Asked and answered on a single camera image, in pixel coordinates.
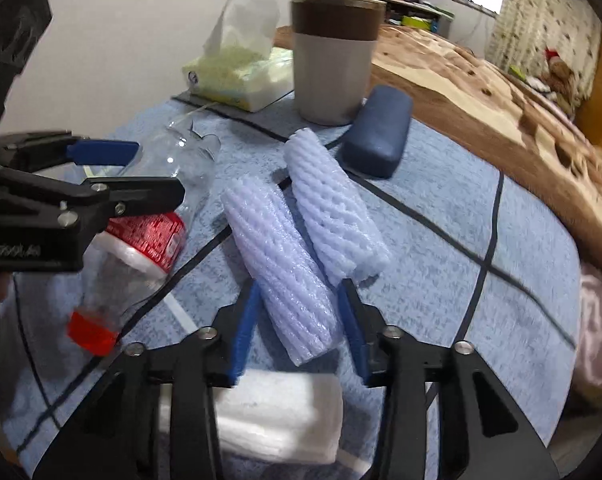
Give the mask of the pink bed sheet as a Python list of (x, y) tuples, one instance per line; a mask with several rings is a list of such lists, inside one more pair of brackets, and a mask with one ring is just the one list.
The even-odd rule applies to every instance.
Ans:
[(602, 272), (581, 263), (579, 338), (574, 386), (595, 405), (602, 405)]

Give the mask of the brown teddy bear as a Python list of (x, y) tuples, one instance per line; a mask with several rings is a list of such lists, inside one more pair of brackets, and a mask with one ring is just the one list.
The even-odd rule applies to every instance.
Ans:
[(580, 105), (574, 71), (556, 50), (545, 48), (544, 56), (548, 69), (541, 74), (540, 79), (550, 88), (552, 101), (570, 120), (574, 120), (577, 107)]

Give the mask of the white foam net sleeve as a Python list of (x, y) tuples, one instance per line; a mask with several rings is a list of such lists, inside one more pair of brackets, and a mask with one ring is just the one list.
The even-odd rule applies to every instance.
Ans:
[(334, 374), (246, 370), (234, 387), (213, 390), (221, 450), (274, 464), (336, 461), (343, 422)]

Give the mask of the grey brown lidded cup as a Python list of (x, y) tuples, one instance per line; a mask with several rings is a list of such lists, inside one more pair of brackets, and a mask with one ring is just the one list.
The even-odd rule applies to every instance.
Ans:
[(295, 105), (304, 119), (352, 122), (385, 15), (379, 0), (290, 0)]

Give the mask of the patterned window curtain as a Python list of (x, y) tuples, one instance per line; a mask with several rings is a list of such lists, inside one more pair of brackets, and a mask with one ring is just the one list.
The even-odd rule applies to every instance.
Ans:
[(586, 0), (503, 0), (486, 50), (502, 70), (538, 74), (545, 51), (558, 52), (574, 72), (574, 106), (590, 97), (600, 52), (602, 22)]

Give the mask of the clear bottle red label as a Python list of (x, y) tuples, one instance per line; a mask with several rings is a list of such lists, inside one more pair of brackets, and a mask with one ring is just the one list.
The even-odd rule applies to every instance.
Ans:
[(84, 255), (83, 295), (66, 326), (74, 344), (107, 356), (123, 325), (171, 274), (196, 214), (207, 201), (221, 141), (196, 126), (190, 112), (141, 142), (124, 177), (172, 177), (185, 188), (173, 212), (111, 220)]

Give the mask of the tissue pack in plastic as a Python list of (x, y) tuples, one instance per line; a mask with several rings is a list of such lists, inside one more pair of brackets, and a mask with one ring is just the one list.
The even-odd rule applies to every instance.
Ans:
[(293, 90), (292, 50), (277, 48), (276, 0), (227, 0), (199, 58), (182, 67), (193, 96), (255, 113)]

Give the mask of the dark blue glasses case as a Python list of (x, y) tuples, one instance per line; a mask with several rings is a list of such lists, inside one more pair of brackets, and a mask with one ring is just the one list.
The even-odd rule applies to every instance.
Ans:
[(403, 157), (412, 114), (407, 93), (377, 84), (343, 136), (340, 161), (361, 174), (389, 179)]

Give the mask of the lilac foam net sleeve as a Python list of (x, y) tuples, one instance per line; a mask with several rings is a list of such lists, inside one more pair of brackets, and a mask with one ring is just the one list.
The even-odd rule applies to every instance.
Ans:
[(283, 192), (260, 178), (232, 180), (222, 193), (226, 220), (290, 361), (296, 366), (342, 339), (336, 295), (295, 226)]
[(318, 259), (333, 286), (362, 282), (389, 266), (391, 252), (359, 192), (313, 130), (296, 131), (284, 159), (292, 192)]

